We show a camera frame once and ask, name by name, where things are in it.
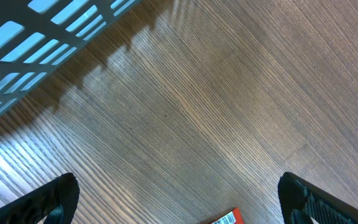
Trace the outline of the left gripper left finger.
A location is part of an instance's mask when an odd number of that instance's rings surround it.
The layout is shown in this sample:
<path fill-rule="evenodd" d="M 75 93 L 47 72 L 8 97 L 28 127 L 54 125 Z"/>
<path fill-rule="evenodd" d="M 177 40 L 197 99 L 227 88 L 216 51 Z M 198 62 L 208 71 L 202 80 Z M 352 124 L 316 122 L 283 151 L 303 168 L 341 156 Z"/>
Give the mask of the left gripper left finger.
<path fill-rule="evenodd" d="M 71 223 L 80 188 L 66 173 L 0 208 L 0 223 Z"/>

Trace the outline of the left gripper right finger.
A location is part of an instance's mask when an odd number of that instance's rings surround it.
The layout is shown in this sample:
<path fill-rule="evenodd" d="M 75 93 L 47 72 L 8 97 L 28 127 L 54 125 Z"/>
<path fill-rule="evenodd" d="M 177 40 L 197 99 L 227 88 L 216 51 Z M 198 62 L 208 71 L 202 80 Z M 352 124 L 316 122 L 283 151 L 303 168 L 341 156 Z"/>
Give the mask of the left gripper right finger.
<path fill-rule="evenodd" d="M 291 172 L 281 176 L 278 197 L 285 224 L 358 223 L 358 209 Z"/>

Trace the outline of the red chocolate bar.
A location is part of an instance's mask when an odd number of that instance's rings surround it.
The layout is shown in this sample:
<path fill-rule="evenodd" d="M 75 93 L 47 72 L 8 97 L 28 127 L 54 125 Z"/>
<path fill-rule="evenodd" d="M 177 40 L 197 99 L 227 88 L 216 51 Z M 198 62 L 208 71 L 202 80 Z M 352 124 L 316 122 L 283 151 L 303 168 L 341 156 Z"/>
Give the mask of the red chocolate bar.
<path fill-rule="evenodd" d="M 244 224 L 241 212 L 238 207 L 210 224 Z"/>

